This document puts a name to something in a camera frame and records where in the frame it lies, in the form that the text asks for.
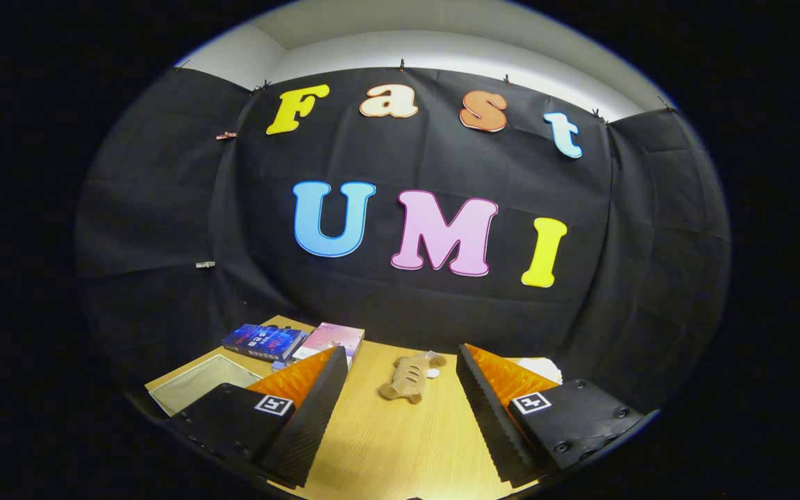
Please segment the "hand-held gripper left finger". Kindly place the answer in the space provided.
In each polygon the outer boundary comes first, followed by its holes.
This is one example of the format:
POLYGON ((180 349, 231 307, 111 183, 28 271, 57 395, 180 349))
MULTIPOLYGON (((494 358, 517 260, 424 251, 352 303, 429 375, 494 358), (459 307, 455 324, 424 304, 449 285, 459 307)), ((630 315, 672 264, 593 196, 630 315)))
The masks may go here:
POLYGON ((247 388, 219 384, 166 431, 249 480, 304 487, 346 377, 345 348, 333 346, 247 388))

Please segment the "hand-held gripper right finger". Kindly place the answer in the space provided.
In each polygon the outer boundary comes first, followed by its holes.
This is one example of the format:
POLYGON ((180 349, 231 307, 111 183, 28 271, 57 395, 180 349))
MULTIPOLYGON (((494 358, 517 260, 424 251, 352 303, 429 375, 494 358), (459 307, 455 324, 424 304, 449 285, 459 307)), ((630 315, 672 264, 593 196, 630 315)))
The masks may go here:
POLYGON ((470 344, 457 375, 501 481, 555 484, 590 467, 657 418, 583 378, 558 384, 470 344))

